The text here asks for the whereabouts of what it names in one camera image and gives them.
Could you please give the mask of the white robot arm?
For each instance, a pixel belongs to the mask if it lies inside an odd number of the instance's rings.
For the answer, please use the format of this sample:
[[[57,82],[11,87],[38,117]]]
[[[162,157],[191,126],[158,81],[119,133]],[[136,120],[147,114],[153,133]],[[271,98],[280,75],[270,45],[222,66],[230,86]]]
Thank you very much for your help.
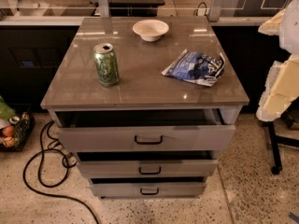
[[[291,54],[283,63],[273,62],[256,112],[259,120],[273,121],[299,97],[299,0],[292,0],[258,32],[277,35],[279,46]]]

